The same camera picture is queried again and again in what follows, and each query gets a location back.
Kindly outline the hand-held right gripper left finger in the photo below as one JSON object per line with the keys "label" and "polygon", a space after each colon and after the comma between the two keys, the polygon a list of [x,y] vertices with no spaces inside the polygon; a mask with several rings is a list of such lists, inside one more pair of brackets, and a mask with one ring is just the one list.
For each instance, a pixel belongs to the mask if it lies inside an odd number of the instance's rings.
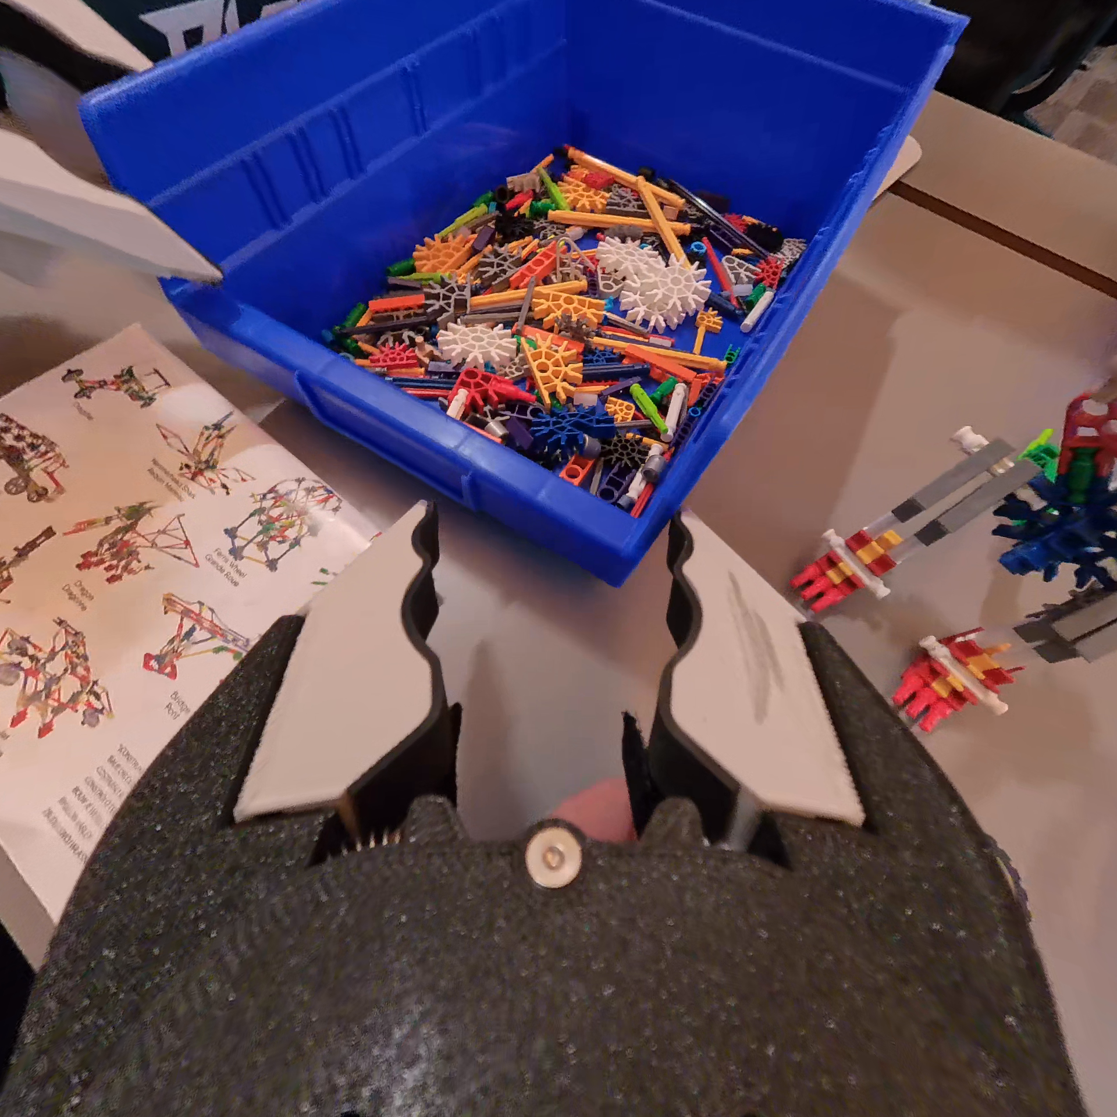
{"label": "hand-held right gripper left finger", "polygon": [[343,844],[369,844],[414,801],[456,806],[461,712],[428,643],[438,559],[437,506],[414,505],[303,608],[232,805],[238,829],[325,816]]}

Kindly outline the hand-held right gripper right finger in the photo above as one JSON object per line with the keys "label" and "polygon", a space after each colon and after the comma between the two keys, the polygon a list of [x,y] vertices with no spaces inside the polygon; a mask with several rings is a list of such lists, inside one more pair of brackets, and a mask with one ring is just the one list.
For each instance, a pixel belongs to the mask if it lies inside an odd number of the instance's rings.
{"label": "hand-held right gripper right finger", "polygon": [[805,648],[803,616],[694,513],[667,533],[651,783],[692,802],[708,844],[750,844],[770,814],[861,828],[865,813]]}

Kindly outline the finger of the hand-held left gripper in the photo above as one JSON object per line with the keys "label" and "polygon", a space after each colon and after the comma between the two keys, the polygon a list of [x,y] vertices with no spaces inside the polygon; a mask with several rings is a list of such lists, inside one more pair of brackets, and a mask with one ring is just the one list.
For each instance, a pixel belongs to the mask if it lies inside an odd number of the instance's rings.
{"label": "finger of the hand-held left gripper", "polygon": [[218,284],[220,271],[125,195],[94,187],[33,140],[1,134],[1,272],[25,285],[46,281],[63,255],[155,277]]}
{"label": "finger of the hand-held left gripper", "polygon": [[57,76],[125,76],[153,66],[83,2],[2,2],[1,49]]}

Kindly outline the blue plastic bin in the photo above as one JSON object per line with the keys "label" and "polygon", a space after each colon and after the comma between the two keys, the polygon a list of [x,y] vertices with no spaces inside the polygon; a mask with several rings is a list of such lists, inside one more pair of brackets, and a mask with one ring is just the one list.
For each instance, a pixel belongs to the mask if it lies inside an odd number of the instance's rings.
{"label": "blue plastic bin", "polygon": [[[621,587],[763,392],[965,26],[924,3],[571,3],[566,38],[520,60],[458,33],[373,62],[272,25],[101,88],[79,115],[113,185],[220,269],[219,287],[162,285],[207,350]],[[389,264],[559,144],[808,243],[637,519],[321,344]]]}

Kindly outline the printed toy model leaflet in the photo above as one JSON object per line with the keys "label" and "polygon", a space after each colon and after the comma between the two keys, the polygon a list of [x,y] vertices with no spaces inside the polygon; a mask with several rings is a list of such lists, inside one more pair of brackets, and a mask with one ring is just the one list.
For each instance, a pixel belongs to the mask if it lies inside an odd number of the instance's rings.
{"label": "printed toy model leaflet", "polygon": [[141,326],[2,398],[8,927],[55,927],[161,749],[377,534]]}

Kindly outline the pile of colourful toy pieces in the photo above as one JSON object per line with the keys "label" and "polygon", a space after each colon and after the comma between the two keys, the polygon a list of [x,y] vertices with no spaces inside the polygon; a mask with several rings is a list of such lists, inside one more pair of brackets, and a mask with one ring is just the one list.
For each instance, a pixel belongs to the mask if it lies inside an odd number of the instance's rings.
{"label": "pile of colourful toy pieces", "polygon": [[627,518],[651,502],[807,241],[562,146],[385,269],[323,344]]}

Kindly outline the red yellow grey toy assembly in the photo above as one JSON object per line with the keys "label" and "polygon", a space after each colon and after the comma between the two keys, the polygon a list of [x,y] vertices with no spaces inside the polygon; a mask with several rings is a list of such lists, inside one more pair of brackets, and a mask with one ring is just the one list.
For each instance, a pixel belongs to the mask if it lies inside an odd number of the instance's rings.
{"label": "red yellow grey toy assembly", "polygon": [[891,705],[922,733],[970,708],[1001,717],[1009,711],[1006,693],[1022,674],[1035,667],[1095,664],[1113,659],[1114,650],[1115,591],[1073,591],[1010,628],[922,638]]}
{"label": "red yellow grey toy assembly", "polygon": [[880,602],[889,595],[888,578],[899,566],[956,537],[1010,497],[1032,507],[1025,493],[1045,479],[1038,461],[970,428],[957,430],[952,442],[960,458],[950,469],[852,535],[823,534],[821,555],[788,582],[804,608],[819,614],[859,592]]}

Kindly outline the blue connector toy cluster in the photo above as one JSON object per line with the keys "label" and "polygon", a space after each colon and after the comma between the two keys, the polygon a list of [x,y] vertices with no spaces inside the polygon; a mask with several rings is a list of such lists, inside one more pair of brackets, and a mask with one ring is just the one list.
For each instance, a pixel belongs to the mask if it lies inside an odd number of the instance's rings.
{"label": "blue connector toy cluster", "polygon": [[1000,566],[1053,582],[1071,568],[1078,592],[1115,588],[1114,378],[1070,401],[1054,473],[1039,473],[994,515],[994,537],[1010,542]]}

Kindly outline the cardboard sheet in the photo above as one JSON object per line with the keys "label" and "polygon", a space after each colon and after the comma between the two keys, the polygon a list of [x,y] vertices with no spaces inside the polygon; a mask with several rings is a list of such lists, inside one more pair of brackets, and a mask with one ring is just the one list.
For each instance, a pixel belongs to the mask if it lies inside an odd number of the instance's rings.
{"label": "cardboard sheet", "polygon": [[876,189],[873,201],[884,196],[893,185],[896,185],[904,176],[907,176],[921,160],[922,150],[913,135],[904,138],[903,144],[895,158],[892,166],[888,168],[880,187]]}

